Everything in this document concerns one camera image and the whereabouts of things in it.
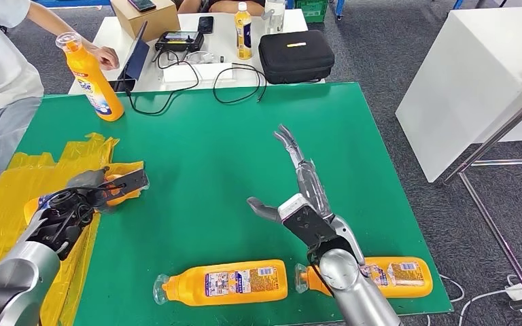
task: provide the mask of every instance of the bottle label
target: bottle label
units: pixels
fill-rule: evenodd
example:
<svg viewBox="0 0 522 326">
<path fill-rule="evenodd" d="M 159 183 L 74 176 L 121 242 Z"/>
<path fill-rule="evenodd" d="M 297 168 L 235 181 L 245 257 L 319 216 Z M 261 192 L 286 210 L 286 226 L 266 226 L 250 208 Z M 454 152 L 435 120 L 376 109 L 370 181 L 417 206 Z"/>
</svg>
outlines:
<svg viewBox="0 0 522 326">
<path fill-rule="evenodd" d="M 205 295 L 208 297 L 273 291 L 278 288 L 276 267 L 230 270 L 205 275 Z"/>
<path fill-rule="evenodd" d="M 423 272 L 415 262 L 392 263 L 387 273 L 395 286 L 422 287 L 425 285 Z"/>
<path fill-rule="evenodd" d="M 387 274 L 385 273 L 383 268 L 377 265 L 365 265 L 361 267 L 361 271 L 363 272 L 363 274 L 371 278 L 375 285 L 377 285 L 378 287 L 386 287 L 389 285 Z"/>
<path fill-rule="evenodd" d="M 77 82 L 79 86 L 83 89 L 83 93 L 87 96 L 87 99 L 91 103 L 91 105 L 95 108 L 95 111 L 101 115 L 109 115 L 111 114 L 111 109 L 105 100 L 105 97 L 101 92 L 97 92 L 97 87 L 94 83 L 89 82 L 87 79 L 77 77 Z"/>
<path fill-rule="evenodd" d="M 237 56 L 247 60 L 251 58 L 251 22 L 243 24 L 238 20 L 237 24 Z"/>
</svg>

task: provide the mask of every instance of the black case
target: black case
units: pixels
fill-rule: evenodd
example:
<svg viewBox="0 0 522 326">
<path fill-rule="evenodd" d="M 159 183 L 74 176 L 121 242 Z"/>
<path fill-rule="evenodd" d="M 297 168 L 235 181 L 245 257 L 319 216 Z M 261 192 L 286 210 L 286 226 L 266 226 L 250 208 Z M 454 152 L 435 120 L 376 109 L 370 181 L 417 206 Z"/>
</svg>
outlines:
<svg viewBox="0 0 522 326">
<path fill-rule="evenodd" d="M 329 76 L 335 55 L 320 31 L 264 35 L 261 66 L 272 84 L 309 82 Z"/>
</svg>

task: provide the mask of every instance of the green crate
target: green crate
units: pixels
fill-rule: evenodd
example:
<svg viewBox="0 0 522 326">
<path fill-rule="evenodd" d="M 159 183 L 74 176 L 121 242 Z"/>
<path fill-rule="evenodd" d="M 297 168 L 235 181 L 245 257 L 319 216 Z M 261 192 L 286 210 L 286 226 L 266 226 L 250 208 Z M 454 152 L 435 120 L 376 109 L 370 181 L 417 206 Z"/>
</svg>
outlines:
<svg viewBox="0 0 522 326">
<path fill-rule="evenodd" d="M 328 0 L 296 0 L 295 8 L 303 11 L 305 22 L 323 22 Z"/>
</svg>

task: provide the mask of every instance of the person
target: person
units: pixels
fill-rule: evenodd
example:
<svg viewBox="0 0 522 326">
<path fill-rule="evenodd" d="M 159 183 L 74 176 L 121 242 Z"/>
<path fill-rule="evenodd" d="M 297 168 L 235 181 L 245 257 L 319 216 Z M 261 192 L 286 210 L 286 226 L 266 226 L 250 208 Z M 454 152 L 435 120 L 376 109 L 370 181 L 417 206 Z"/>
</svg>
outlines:
<svg viewBox="0 0 522 326">
<path fill-rule="evenodd" d="M 49 9 L 31 0 L 0 0 L 0 25 L 15 27 L 25 18 L 59 35 L 74 30 Z M 83 39 L 84 47 L 99 61 L 102 69 L 116 69 L 115 50 L 94 46 Z M 54 44 L 47 51 L 53 51 Z M 0 29 L 0 174 L 15 152 L 31 118 L 41 104 L 43 86 L 37 69 Z"/>
<path fill-rule="evenodd" d="M 205 8 L 209 12 L 226 12 L 229 14 L 236 14 L 238 12 L 238 5 L 241 1 L 236 0 L 209 0 L 205 1 Z M 262 16 L 265 11 L 265 0 L 242 1 L 247 4 L 247 11 L 251 16 Z M 178 14 L 195 14 L 200 12 L 201 0 L 183 0 Z"/>
</svg>

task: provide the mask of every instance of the yellow drink bottle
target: yellow drink bottle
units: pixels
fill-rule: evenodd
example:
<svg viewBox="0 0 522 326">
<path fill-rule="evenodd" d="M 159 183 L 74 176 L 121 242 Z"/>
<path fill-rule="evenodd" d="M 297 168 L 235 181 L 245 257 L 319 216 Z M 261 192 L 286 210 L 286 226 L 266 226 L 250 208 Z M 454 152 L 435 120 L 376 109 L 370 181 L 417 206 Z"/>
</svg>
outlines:
<svg viewBox="0 0 522 326">
<path fill-rule="evenodd" d="M 424 297 L 433 290 L 429 267 L 420 258 L 366 257 L 362 271 L 385 297 Z M 295 288 L 299 293 L 311 289 L 331 296 L 316 271 L 301 264 L 295 265 Z"/>
<path fill-rule="evenodd" d="M 123 115 L 123 105 L 99 68 L 97 59 L 85 50 L 79 34 L 67 32 L 55 42 L 67 56 L 67 65 L 97 115 L 107 121 L 115 121 Z"/>
<path fill-rule="evenodd" d="M 281 260 L 193 267 L 177 276 L 161 274 L 153 286 L 157 304 L 181 301 L 188 306 L 249 304 L 284 299 L 287 274 Z"/>
<path fill-rule="evenodd" d="M 235 29 L 237 30 L 237 57 L 241 60 L 250 59 L 251 51 L 251 15 L 247 12 L 247 4 L 239 3 L 239 11 L 235 14 Z"/>
</svg>

